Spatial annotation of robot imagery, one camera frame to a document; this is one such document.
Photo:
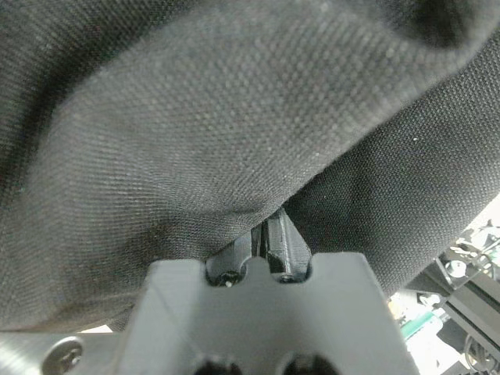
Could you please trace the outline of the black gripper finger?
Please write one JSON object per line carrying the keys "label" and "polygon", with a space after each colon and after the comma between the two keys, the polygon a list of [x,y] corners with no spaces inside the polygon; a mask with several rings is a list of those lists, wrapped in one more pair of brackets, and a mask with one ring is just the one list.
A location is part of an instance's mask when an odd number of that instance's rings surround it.
{"label": "black gripper finger", "polygon": [[245,264],[261,256],[262,227],[252,228],[206,260],[206,278],[212,286],[234,286],[245,276]]}
{"label": "black gripper finger", "polygon": [[307,280],[312,253],[284,208],[264,223],[264,252],[270,272],[278,282]]}

